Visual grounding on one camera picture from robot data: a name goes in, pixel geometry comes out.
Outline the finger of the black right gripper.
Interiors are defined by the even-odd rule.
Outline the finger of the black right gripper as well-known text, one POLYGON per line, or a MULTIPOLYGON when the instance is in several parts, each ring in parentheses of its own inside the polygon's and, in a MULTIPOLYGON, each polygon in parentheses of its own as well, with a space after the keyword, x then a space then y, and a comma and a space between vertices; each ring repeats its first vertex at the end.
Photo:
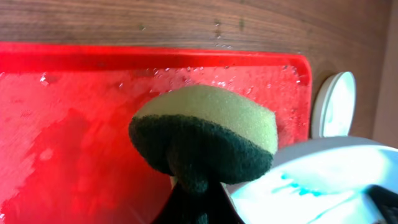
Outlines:
POLYGON ((397 224, 397 194, 378 185, 371 185, 366 194, 381 215, 378 223, 397 224))

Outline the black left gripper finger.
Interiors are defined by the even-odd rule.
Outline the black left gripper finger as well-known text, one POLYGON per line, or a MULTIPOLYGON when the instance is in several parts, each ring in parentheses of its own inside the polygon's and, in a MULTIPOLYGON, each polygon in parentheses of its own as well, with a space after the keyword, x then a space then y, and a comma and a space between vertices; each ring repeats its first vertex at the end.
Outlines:
POLYGON ((227 189, 212 183, 205 193, 193 195, 177 183, 152 224, 243 224, 227 189))

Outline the white plate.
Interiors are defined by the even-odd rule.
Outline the white plate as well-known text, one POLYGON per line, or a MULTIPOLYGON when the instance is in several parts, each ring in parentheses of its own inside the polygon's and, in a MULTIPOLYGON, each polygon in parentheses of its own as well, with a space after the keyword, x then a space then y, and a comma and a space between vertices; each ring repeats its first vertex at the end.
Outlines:
POLYGON ((328 77, 315 99, 311 138, 347 136, 356 106, 356 80, 352 72, 328 77))
POLYGON ((333 137, 285 147, 261 178, 227 189, 244 223, 378 223, 371 185, 397 194, 397 149, 333 137))

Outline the green sponge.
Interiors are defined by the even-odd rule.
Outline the green sponge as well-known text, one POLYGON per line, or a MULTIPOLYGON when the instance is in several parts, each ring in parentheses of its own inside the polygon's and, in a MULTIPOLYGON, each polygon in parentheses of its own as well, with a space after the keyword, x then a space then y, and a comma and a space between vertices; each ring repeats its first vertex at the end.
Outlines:
POLYGON ((191 194, 210 184, 239 184, 263 176, 278 149, 275 114, 224 88, 192 85, 147 102, 129 137, 155 170, 191 194))

